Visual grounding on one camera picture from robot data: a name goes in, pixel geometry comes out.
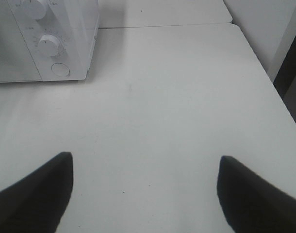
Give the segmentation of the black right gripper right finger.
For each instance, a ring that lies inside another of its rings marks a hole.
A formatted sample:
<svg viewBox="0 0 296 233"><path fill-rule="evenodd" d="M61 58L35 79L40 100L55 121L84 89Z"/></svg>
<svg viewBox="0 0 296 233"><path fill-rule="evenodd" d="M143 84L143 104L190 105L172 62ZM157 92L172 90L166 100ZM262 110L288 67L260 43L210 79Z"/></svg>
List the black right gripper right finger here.
<svg viewBox="0 0 296 233"><path fill-rule="evenodd" d="M296 233L296 199L232 156L222 156L217 196L236 233Z"/></svg>

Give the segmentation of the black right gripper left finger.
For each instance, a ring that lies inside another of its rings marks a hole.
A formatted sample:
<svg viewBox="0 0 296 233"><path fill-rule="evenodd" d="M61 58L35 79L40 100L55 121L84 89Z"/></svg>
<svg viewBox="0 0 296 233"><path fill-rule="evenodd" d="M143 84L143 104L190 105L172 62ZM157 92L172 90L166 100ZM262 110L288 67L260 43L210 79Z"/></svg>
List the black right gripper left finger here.
<svg viewBox="0 0 296 233"><path fill-rule="evenodd" d="M61 152L0 191L0 233L54 233L73 189L73 158Z"/></svg>

